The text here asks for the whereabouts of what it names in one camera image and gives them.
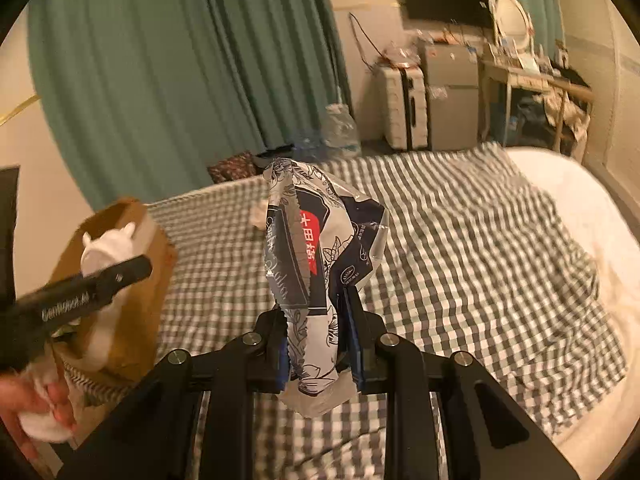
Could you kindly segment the person's left hand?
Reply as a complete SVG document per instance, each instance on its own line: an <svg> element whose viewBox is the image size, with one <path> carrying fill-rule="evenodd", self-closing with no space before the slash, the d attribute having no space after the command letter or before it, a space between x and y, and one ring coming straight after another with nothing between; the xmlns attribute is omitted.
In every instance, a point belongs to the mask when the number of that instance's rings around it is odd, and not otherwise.
<svg viewBox="0 0 640 480"><path fill-rule="evenodd" d="M62 364L58 364L58 379L47 385L46 391L50 402L43 400L36 393L35 388L17 374L1 374L2 422L28 460L35 460L38 452L32 440L25 434L18 420L18 414L21 412L52 413L54 418L71 432L74 432L77 427L73 405L70 403L70 388L68 388Z"/></svg>

